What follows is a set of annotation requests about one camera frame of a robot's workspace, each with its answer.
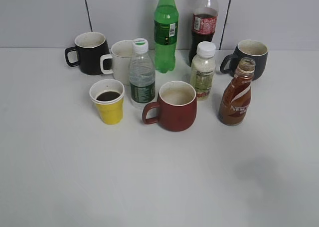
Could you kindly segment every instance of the cup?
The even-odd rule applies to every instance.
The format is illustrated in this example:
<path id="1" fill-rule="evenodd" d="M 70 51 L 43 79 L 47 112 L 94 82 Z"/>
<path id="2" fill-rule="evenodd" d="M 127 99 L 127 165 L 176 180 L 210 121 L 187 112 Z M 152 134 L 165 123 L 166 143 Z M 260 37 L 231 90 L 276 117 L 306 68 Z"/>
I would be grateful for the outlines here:
<path id="1" fill-rule="evenodd" d="M 103 74 L 113 74 L 116 80 L 121 81 L 124 85 L 129 85 L 129 66 L 133 53 L 133 41 L 122 40 L 112 45 L 112 54 L 102 55 L 100 58 L 100 67 Z M 103 69 L 103 61 L 113 59 L 112 68 Z"/>
<path id="2" fill-rule="evenodd" d="M 220 71 L 223 74 L 234 76 L 239 61 L 242 58 L 252 58 L 256 62 L 254 79 L 258 79 L 264 72 L 268 56 L 268 48 L 265 44 L 257 40 L 246 39 L 240 41 L 233 54 L 226 56 L 220 65 Z M 229 69 L 225 69 L 230 60 Z"/>
<path id="3" fill-rule="evenodd" d="M 97 98 L 105 92 L 117 92 L 119 96 L 110 101 L 99 101 Z M 104 79 L 96 82 L 90 88 L 90 97 L 99 111 L 102 121 L 112 125 L 123 118 L 124 85 L 115 79 Z"/>
<path id="4" fill-rule="evenodd" d="M 103 34 L 98 32 L 87 32 L 78 35 L 74 40 L 75 46 L 64 51 L 66 63 L 70 67 L 80 66 L 80 70 L 88 75 L 102 74 L 100 69 L 100 57 L 109 54 L 108 43 Z M 68 53 L 76 51 L 78 61 L 71 63 Z M 112 62 L 108 60 L 104 64 L 105 69 L 111 68 Z"/>
<path id="5" fill-rule="evenodd" d="M 158 115 L 146 118 L 148 112 L 154 108 L 158 108 Z M 159 122 L 170 131 L 183 131 L 194 123 L 196 110 L 196 91 L 192 85 L 183 81 L 171 81 L 161 86 L 157 102 L 144 107 L 142 120 L 145 124 Z"/>

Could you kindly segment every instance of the white mug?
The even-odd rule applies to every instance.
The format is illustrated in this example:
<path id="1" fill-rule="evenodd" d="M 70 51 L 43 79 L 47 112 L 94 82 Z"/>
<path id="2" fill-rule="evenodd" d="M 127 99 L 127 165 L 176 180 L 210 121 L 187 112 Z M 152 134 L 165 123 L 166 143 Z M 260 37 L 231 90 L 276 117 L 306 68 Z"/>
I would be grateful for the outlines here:
<path id="1" fill-rule="evenodd" d="M 103 74 L 113 74 L 114 78 L 124 85 L 129 85 L 129 66 L 133 53 L 133 41 L 122 40 L 112 45 L 112 54 L 102 55 L 100 58 L 100 68 Z M 103 69 L 103 61 L 113 59 L 112 67 L 109 70 Z"/>

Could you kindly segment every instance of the white bottle cap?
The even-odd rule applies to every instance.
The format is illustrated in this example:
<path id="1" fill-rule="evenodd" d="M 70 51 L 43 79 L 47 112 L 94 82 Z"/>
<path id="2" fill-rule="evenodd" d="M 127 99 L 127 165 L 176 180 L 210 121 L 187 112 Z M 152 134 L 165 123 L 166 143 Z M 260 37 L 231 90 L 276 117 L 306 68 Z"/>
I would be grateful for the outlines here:
<path id="1" fill-rule="evenodd" d="M 133 40 L 133 49 L 137 54 L 144 54 L 149 50 L 149 43 L 146 39 L 137 38 Z"/>
<path id="2" fill-rule="evenodd" d="M 203 58 L 211 58 L 215 55 L 216 46 L 212 42 L 203 41 L 198 44 L 197 54 Z"/>

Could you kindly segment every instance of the white wall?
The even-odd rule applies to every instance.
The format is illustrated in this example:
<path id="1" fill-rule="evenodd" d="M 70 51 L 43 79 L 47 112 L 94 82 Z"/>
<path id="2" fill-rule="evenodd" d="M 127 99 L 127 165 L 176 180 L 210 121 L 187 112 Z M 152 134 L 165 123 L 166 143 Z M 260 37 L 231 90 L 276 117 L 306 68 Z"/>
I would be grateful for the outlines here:
<path id="1" fill-rule="evenodd" d="M 67 47 L 87 31 L 84 0 L 0 0 L 0 47 Z"/>
<path id="2" fill-rule="evenodd" d="M 87 0 L 94 31 L 111 46 L 144 37 L 154 47 L 154 10 L 158 0 Z M 180 14 L 177 48 L 190 47 L 195 0 L 175 0 Z M 213 42 L 219 47 L 229 0 L 220 13 Z M 257 39 L 270 49 L 319 49 L 317 0 L 232 0 L 222 49 L 242 39 Z M 68 47 L 90 31 L 85 0 L 0 0 L 0 47 Z"/>
<path id="3" fill-rule="evenodd" d="M 318 50 L 318 11 L 318 0 L 232 0 L 222 49 L 257 39 L 272 50 Z"/>
<path id="4" fill-rule="evenodd" d="M 92 28 L 104 33 L 109 45 L 123 39 L 146 38 L 154 47 L 154 11 L 159 0 L 87 0 Z M 229 0 L 218 0 L 220 13 L 213 42 L 219 47 Z M 175 0 L 179 12 L 178 49 L 191 45 L 191 22 L 196 0 Z"/>

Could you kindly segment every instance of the yellow paper cup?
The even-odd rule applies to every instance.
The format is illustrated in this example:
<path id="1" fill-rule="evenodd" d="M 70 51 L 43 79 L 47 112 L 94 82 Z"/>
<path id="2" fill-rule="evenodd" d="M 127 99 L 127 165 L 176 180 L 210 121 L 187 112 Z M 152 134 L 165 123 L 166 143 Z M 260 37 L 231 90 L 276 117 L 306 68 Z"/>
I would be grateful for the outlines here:
<path id="1" fill-rule="evenodd" d="M 109 91 L 117 92 L 120 96 L 114 100 L 105 102 L 96 99 L 100 94 Z M 112 125 L 117 124 L 122 120 L 124 92 L 124 85 L 115 79 L 100 80 L 90 88 L 89 93 L 91 100 L 94 102 L 104 123 Z"/>

